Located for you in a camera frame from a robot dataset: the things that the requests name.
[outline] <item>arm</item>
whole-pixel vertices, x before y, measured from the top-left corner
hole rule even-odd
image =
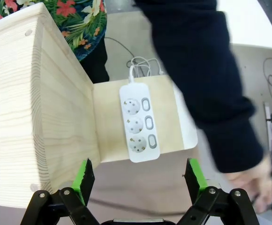
[[[215,0],[137,1],[152,24],[154,47],[204,130],[220,172],[256,166],[264,152],[249,118],[225,16]]]

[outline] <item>power strip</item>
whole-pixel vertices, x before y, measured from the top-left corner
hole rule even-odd
[[[157,159],[160,147],[148,86],[132,82],[119,90],[125,136],[134,163]]]

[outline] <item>white table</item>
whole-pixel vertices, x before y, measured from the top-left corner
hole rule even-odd
[[[196,127],[186,107],[184,97],[178,87],[174,84],[174,95],[177,106],[177,113],[181,126],[184,149],[192,149],[198,143]]]
[[[272,24],[257,0],[218,0],[227,17],[230,42],[272,49]]]

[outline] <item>hand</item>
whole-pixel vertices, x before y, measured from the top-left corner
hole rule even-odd
[[[249,170],[225,175],[235,188],[244,189],[250,199],[257,196],[255,209],[257,213],[262,213],[272,203],[271,171],[271,160],[269,156],[266,156],[258,165]]]

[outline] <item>wooden block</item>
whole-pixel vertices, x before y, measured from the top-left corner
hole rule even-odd
[[[93,84],[43,3],[0,20],[0,205],[100,163]]]
[[[165,76],[135,78],[149,87],[161,154],[184,149],[176,99],[171,80]],[[129,159],[119,99],[128,80],[94,84],[94,108],[102,162]]]

